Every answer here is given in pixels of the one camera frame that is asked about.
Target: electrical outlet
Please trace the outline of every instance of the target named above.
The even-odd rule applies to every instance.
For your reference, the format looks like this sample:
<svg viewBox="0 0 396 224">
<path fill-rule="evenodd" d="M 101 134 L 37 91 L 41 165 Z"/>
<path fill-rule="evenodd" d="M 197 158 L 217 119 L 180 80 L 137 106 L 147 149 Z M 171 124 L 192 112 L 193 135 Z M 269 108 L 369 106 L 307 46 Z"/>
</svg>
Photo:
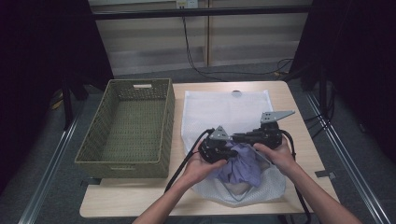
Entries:
<svg viewBox="0 0 396 224">
<path fill-rule="evenodd" d="M 198 0 L 187 0 L 187 8 L 198 8 Z"/>
<path fill-rule="evenodd" d="M 187 0 L 176 0 L 176 8 L 187 8 Z"/>
</svg>

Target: green basket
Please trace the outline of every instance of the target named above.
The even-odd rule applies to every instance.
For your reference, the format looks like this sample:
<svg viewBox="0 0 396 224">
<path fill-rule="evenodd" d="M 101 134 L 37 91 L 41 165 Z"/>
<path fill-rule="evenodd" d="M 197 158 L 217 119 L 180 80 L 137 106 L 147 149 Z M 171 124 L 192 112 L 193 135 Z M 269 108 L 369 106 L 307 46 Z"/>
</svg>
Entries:
<svg viewBox="0 0 396 224">
<path fill-rule="evenodd" d="M 175 94 L 171 79 L 110 80 L 75 163 L 95 178 L 166 178 Z"/>
</svg>

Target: light wood tabletop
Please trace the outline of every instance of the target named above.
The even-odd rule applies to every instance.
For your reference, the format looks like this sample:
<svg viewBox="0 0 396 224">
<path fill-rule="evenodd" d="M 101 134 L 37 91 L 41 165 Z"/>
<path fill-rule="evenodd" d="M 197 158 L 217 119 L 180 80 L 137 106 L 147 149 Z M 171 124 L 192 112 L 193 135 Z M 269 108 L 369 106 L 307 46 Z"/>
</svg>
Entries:
<svg viewBox="0 0 396 224">
<path fill-rule="evenodd" d="M 165 189 L 169 179 L 185 157 L 181 138 L 181 119 L 185 91 L 264 91 L 268 90 L 273 109 L 294 110 L 295 114 L 278 122 L 281 129 L 291 134 L 297 162 L 335 200 L 338 201 L 329 177 L 317 178 L 315 171 L 324 170 L 318 152 L 304 125 L 300 111 L 288 85 L 283 81 L 184 83 L 174 84 L 176 97 L 175 123 L 172 150 L 167 179 L 102 179 L 100 185 L 89 185 L 80 207 L 83 217 L 137 217 Z M 171 216 L 253 215 L 303 213 L 292 183 L 287 179 L 285 194 L 269 203 L 257 203 L 232 208 L 201 198 L 192 189 L 188 190 L 174 208 Z"/>
</svg>

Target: purple cloth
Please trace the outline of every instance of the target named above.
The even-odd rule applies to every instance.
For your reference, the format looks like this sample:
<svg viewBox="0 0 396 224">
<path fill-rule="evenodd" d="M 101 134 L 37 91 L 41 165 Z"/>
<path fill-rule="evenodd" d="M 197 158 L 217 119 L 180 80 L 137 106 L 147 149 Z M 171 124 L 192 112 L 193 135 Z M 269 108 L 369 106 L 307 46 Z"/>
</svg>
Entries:
<svg viewBox="0 0 396 224">
<path fill-rule="evenodd" d="M 223 183 L 239 184 L 249 183 L 258 187 L 262 182 L 259 161 L 256 160 L 256 153 L 248 144 L 236 144 L 228 142 L 227 147 L 238 152 L 235 158 L 228 159 L 227 164 L 213 171 L 208 178 L 218 178 Z"/>
</svg>

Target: person's left arm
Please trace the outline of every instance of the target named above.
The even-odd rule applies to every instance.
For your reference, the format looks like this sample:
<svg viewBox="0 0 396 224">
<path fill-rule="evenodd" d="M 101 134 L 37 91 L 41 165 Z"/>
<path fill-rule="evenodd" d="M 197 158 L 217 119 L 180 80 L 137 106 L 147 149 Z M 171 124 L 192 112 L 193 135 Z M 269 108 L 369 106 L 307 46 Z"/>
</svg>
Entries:
<svg viewBox="0 0 396 224">
<path fill-rule="evenodd" d="M 226 162 L 227 161 L 222 160 L 210 164 L 204 161 L 199 153 L 195 153 L 187 163 L 183 175 L 168 191 L 165 192 L 163 196 L 143 212 L 134 221 L 134 224 L 164 223 L 172 209 L 189 188 L 205 179 L 205 177 L 213 170 L 225 165 Z"/>
</svg>

